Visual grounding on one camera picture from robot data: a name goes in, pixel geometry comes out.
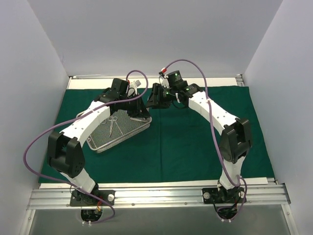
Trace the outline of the wire mesh instrument tray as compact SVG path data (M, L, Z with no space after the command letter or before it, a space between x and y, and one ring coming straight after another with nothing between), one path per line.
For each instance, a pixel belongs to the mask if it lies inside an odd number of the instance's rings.
M152 118L146 118L149 122L139 122L130 120L126 111L119 110L111 117L117 117L117 121L113 124L112 136L109 136L110 123L108 119L102 121L95 130L87 137L87 144L89 148L96 153L104 152L126 139L137 135L150 127Z

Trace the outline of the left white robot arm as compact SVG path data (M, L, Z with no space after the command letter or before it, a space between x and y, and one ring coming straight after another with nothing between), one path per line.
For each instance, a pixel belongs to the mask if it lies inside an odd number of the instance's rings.
M70 126L60 132L54 131L48 137L47 163L69 180L69 183L82 192L81 200L87 205L94 205L99 198L94 190L96 182L85 170L85 157L82 147L88 136L103 121L119 110L127 111L129 116L150 117L143 94L127 95L126 90L103 91L90 106L73 119Z

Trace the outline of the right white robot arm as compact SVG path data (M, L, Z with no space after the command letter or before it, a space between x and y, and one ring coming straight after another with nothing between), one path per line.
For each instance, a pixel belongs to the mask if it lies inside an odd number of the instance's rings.
M241 183L243 162L252 147L249 120L240 119L222 108L208 96L208 88L193 83L181 87L164 87L154 83L146 106L151 109L167 109L174 105L177 109L191 109L210 124L213 142L222 165L219 178L221 187L218 198L223 202L235 196L235 187Z

